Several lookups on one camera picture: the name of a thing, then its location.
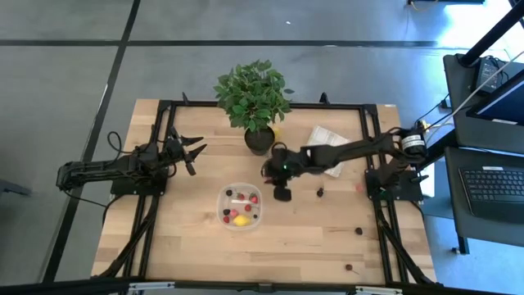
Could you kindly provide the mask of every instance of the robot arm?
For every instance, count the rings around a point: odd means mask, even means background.
[[[185,152],[183,147],[202,139],[184,138],[171,127],[162,152],[158,151],[156,143],[148,143],[112,161],[68,162],[58,170],[56,186],[60,190],[68,191],[88,182],[118,179],[131,179],[135,184],[154,184],[158,180],[170,177],[169,166],[174,166],[179,161],[184,161],[189,174],[194,175],[192,162],[206,145],[190,152]]]
[[[385,153],[394,159],[384,167],[381,175],[383,185],[394,184],[398,173],[409,164],[418,164],[426,155],[426,143],[421,129],[390,129],[377,138],[363,139],[337,147],[317,145],[301,147],[299,152],[287,149],[283,143],[276,143],[272,157],[267,160],[261,174],[266,183],[275,185],[274,196],[281,201],[290,201],[291,192],[286,189],[287,181],[304,173],[322,174],[342,161]]]

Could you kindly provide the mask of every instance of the wooden tabletop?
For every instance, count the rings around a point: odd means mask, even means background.
[[[125,150],[148,141],[158,102],[137,100]],[[378,111],[382,130],[400,125],[395,106],[378,106]],[[266,157],[250,152],[244,131],[229,127],[222,109],[177,107],[174,125],[185,137],[204,136],[202,142],[208,146],[196,159],[196,175],[190,176],[184,165],[178,164],[178,173],[160,199],[147,268],[149,279],[384,283],[373,206],[365,194],[365,159],[345,162],[338,178],[302,175],[293,179],[289,182],[293,199],[279,202],[273,198],[273,186],[263,184],[260,177]],[[294,109],[277,124],[279,140],[298,150],[306,145],[316,125],[350,141],[362,139],[357,111]],[[226,229],[216,216],[219,190],[236,182],[253,184],[262,192],[263,219],[250,231]],[[325,194],[319,198],[316,191],[322,185]],[[107,212],[94,275],[104,271],[128,242],[137,200],[137,196],[122,197]],[[425,275],[435,279],[420,212],[408,202],[395,204],[405,248]],[[363,229],[363,235],[355,234],[357,227]],[[133,263],[134,274],[139,253]],[[390,258],[398,279],[391,245]],[[353,270],[346,270],[348,264]]]

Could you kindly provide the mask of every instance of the paper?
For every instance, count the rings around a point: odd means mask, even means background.
[[[332,146],[339,146],[349,142],[350,140],[347,138],[343,138],[340,135],[320,126],[315,126],[309,137],[307,145],[329,144]],[[333,177],[338,177],[342,172],[343,165],[344,163],[340,163],[335,168],[325,170],[324,173]]]

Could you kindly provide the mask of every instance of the lemon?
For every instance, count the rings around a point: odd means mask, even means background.
[[[251,219],[247,216],[239,215],[235,217],[235,219],[233,220],[233,223],[236,226],[246,226],[251,223]]]

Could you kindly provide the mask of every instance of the potted plant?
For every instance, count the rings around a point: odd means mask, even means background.
[[[219,107],[226,111],[231,127],[244,128],[244,140],[255,155],[264,155],[275,140],[269,123],[275,123],[278,116],[291,111],[284,93],[294,93],[284,89],[286,82],[282,74],[271,69],[270,61],[255,61],[250,65],[238,65],[229,74],[219,77],[215,86]]]

